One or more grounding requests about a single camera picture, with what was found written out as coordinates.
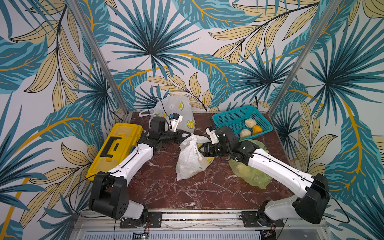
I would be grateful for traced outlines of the white lemon plastic bag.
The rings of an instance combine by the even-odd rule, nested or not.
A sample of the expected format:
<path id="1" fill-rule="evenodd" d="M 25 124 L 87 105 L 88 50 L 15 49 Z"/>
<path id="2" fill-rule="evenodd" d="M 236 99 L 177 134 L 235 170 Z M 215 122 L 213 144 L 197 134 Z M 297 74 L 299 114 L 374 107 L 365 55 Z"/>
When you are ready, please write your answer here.
<path id="1" fill-rule="evenodd" d="M 212 164 L 214 157 L 204 157 L 198 151 L 198 147 L 210 142 L 204 136 L 191 135 L 180 144 L 181 151 L 176 165 L 177 181 L 189 179 Z"/>

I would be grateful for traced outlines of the green avocado plastic bag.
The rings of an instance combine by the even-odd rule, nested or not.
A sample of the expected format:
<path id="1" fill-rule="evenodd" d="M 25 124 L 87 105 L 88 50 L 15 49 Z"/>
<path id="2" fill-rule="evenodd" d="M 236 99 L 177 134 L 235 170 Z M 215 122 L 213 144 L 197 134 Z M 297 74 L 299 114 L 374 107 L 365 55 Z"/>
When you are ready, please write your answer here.
<path id="1" fill-rule="evenodd" d="M 264 172 L 256 168 L 246 166 L 241 162 L 236 162 L 235 160 L 230 160 L 229 166 L 237 177 L 242 178 L 249 185 L 263 190 L 266 189 L 267 185 L 273 179 Z"/>

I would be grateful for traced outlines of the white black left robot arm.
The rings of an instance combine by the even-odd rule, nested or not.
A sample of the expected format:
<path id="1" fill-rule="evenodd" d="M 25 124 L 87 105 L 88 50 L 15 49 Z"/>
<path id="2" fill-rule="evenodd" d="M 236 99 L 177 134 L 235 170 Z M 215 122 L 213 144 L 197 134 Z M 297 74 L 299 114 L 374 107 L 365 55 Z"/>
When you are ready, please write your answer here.
<path id="1" fill-rule="evenodd" d="M 89 201 L 90 210 L 114 220 L 131 220 L 141 226 L 147 222 L 148 209 L 129 200 L 130 181 L 163 144 L 181 144 L 192 135 L 177 129 L 175 122 L 171 122 L 167 131 L 166 124 L 163 117 L 153 118 L 149 131 L 139 139 L 132 153 L 113 169 L 95 175 Z"/>

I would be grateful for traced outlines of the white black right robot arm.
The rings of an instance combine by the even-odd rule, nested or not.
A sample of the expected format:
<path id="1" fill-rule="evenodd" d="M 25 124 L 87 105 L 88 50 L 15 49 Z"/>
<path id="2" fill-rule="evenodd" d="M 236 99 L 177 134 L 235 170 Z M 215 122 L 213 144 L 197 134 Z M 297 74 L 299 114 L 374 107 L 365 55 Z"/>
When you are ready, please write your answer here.
<path id="1" fill-rule="evenodd" d="M 290 189 L 294 195 L 278 201 L 265 201 L 254 221 L 268 227 L 280 219 L 301 218 L 319 224 L 330 200 L 328 180 L 321 174 L 312 176 L 273 157 L 251 141 L 239 141 L 229 127 L 206 129 L 210 142 L 198 151 L 204 157 L 228 157 L 262 171 Z"/>

